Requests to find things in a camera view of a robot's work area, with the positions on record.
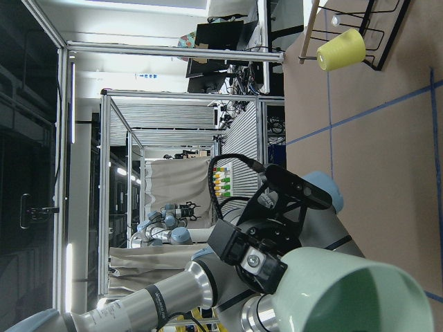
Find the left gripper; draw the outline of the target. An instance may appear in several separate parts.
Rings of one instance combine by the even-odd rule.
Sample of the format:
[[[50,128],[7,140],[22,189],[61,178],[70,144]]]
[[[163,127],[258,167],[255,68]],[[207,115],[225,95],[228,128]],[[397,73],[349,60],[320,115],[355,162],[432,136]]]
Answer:
[[[218,220],[208,245],[255,292],[273,294],[288,268],[282,257],[301,247],[308,206],[267,189],[263,184],[248,201],[237,225]]]

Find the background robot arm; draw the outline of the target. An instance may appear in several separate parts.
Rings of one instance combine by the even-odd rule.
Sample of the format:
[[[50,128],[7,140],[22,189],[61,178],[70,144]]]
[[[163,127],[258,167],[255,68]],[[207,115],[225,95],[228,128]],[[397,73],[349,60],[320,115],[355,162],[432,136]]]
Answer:
[[[153,211],[140,222],[129,240],[129,248],[142,248],[163,244],[191,244],[189,221],[196,221],[195,208],[199,205],[188,201],[184,204],[166,203],[160,211]]]

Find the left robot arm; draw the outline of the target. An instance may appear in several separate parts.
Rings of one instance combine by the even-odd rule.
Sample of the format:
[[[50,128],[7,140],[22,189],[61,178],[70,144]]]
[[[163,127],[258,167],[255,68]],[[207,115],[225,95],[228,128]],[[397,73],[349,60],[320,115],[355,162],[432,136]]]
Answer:
[[[266,174],[245,207],[226,213],[184,270],[87,313],[48,309],[14,331],[151,331],[193,308],[213,308],[230,331],[276,330],[270,307],[289,266],[285,254],[313,246],[361,256],[337,214],[343,197],[323,172]]]

